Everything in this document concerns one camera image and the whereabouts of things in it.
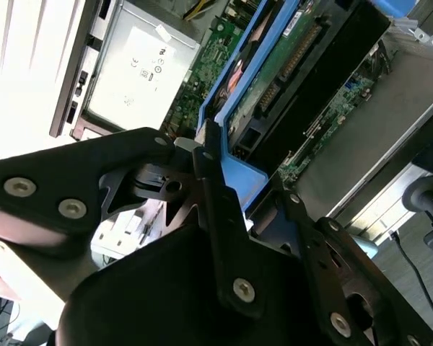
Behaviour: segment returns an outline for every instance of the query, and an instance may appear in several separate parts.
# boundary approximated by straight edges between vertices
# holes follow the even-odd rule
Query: metal panel
[[[353,219],[348,231],[381,244],[390,231],[396,231],[414,213],[401,202],[404,190],[416,179],[429,173],[409,164],[395,179]]]
[[[375,87],[298,182],[312,218],[334,215],[392,153],[431,116],[433,61],[398,53]]]
[[[88,110],[126,130],[159,128],[200,45],[126,2]]]

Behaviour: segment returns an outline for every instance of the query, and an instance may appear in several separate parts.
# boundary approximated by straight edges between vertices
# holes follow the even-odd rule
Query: floor
[[[425,214],[415,215],[400,228],[401,245],[424,279],[433,300],[433,251],[424,244],[425,234],[431,231],[431,222]],[[433,329],[433,313],[425,299],[414,272],[402,258],[396,244],[387,240],[380,246],[374,262],[391,283]]]

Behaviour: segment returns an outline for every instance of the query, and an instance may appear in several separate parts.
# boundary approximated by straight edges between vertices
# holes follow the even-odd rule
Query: screw
[[[76,220],[85,216],[87,206],[81,200],[69,198],[59,203],[58,210],[62,216]]]
[[[210,155],[209,153],[207,153],[206,151],[204,152],[204,156],[209,159],[209,160],[213,160],[214,157],[212,155]]]
[[[37,190],[37,186],[32,181],[21,177],[8,179],[3,188],[6,193],[15,197],[29,197]]]
[[[348,324],[348,322],[345,320],[345,318],[336,313],[333,312],[331,314],[331,323],[333,328],[340,333],[343,337],[350,337],[351,336],[351,328]]]
[[[329,226],[334,230],[338,231],[340,227],[338,227],[337,223],[335,221],[329,221]]]
[[[294,193],[292,193],[290,195],[290,199],[294,202],[294,203],[300,203],[300,199],[297,195],[295,195]]]
[[[156,138],[154,138],[154,140],[156,141],[156,143],[160,144],[161,146],[166,146],[167,145],[167,142],[163,138],[156,137]]]
[[[420,346],[420,342],[413,335],[408,335],[407,340],[409,341],[409,344],[411,344],[411,346]]]
[[[237,278],[234,280],[232,290],[241,301],[252,303],[255,300],[255,290],[246,279]]]

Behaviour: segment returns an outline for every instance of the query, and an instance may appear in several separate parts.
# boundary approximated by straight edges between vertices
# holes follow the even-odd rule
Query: electronic component
[[[112,23],[87,111],[123,129],[158,129],[200,45],[128,2]]]
[[[195,130],[198,110],[239,39],[242,30],[225,19],[219,19],[196,62],[189,80],[173,101],[161,129],[172,137],[182,136],[185,129]]]
[[[338,91],[329,106],[305,131],[305,143],[279,167],[286,186],[292,186],[298,176],[327,144],[333,133],[352,115],[361,102],[371,97],[374,81],[355,73]]]
[[[280,75],[284,81],[288,79],[301,57],[318,36],[321,26],[316,23],[315,16],[317,16],[317,13],[314,10],[317,9],[319,3],[319,1],[309,1],[295,13],[271,55],[260,69],[256,79],[249,86],[245,96],[229,118],[228,128],[231,133],[229,147],[231,149],[235,149],[241,130],[245,127],[240,123],[241,120],[263,116],[261,113],[268,110],[269,105],[274,101],[281,88],[284,87],[283,81],[279,81],[276,77]],[[254,133],[253,131],[255,130],[248,131],[248,135],[240,139],[240,141],[246,143],[246,145],[242,143],[243,149],[250,150],[259,139],[260,136],[255,140],[250,139],[247,141],[245,139],[245,137]]]

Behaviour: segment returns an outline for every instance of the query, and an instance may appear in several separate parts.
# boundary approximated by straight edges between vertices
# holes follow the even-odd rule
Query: black cable
[[[411,261],[411,259],[408,257],[406,252],[404,251],[403,247],[401,246],[401,240],[399,239],[399,235],[397,232],[393,232],[391,234],[391,239],[393,239],[396,243],[396,245],[399,248],[399,251],[403,255],[404,259],[407,261],[407,263],[411,266],[412,270],[414,271],[417,280],[419,281],[421,290],[424,292],[425,298],[428,300],[428,304],[430,305],[430,308],[433,310],[433,300],[430,297],[430,294],[428,293],[427,287],[424,284],[424,280],[421,278],[420,272],[417,270],[417,267],[415,264]]]
[[[10,322],[8,322],[7,324],[5,324],[4,326],[2,326],[2,327],[0,327],[0,330],[2,330],[3,328],[7,328],[11,323],[13,323],[14,321],[16,321],[17,320],[17,318],[19,317],[19,314],[21,313],[21,306],[19,306],[19,304],[18,304],[18,312],[17,312],[17,315],[16,315],[16,317],[14,318],[14,320],[13,321],[10,321]]]

